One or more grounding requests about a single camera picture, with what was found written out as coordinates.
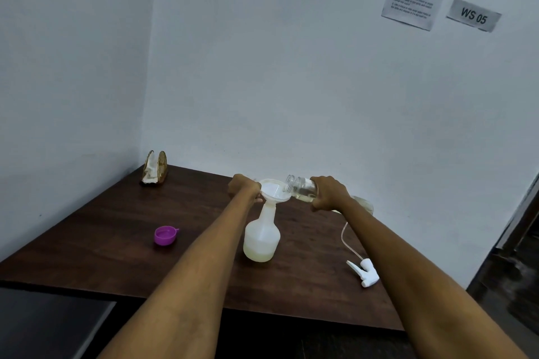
white wall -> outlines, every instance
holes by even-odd
[[[152,0],[0,0],[0,259],[138,166]]]
[[[539,168],[539,0],[469,0],[492,34],[452,1],[427,32],[384,0],[154,0],[140,159],[332,174],[466,286]]]

purple cup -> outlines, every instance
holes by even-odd
[[[155,230],[154,241],[158,245],[169,245],[176,239],[176,233],[179,229],[175,229],[172,226],[161,226]]]

wooden table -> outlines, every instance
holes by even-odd
[[[138,169],[24,246],[0,263],[0,285],[147,298],[229,201],[230,178],[169,168],[160,187],[139,185]],[[347,266],[356,258],[341,243],[340,214],[291,199],[277,206],[275,224],[281,240],[267,263],[247,259],[240,241],[226,308],[402,329],[382,283],[362,288]],[[153,242],[163,225],[181,228],[168,247]],[[364,253],[351,229],[345,240]]]

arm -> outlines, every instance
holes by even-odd
[[[99,359],[213,358],[234,255],[260,184],[235,175],[232,201],[185,251]]]
[[[313,210],[338,210],[373,261],[421,359],[525,359],[526,355],[447,274],[376,220],[332,177]]]

person's right hand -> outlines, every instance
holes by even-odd
[[[314,176],[311,180],[318,188],[318,195],[311,203],[313,211],[340,210],[342,204],[351,199],[346,187],[332,176]]]

